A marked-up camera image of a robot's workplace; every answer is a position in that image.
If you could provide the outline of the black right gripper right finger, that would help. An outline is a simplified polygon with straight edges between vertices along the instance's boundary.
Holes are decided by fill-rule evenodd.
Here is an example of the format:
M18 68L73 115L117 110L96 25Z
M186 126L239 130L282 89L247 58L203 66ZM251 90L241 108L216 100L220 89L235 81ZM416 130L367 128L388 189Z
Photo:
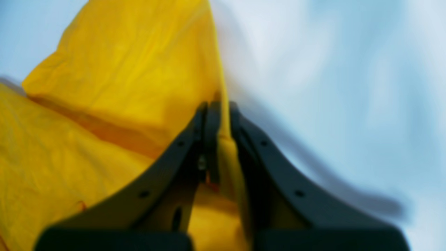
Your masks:
M396 227L335 198L301 173L231 101L254 251L408 251Z

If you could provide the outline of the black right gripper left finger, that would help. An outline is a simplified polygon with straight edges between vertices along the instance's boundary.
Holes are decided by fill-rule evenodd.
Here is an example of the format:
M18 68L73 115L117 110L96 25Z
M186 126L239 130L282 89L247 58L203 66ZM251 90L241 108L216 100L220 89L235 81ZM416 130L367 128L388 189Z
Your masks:
M35 251L192 251L186 234L199 184L220 182L221 105L199 105L186 128L138 178L49 227Z

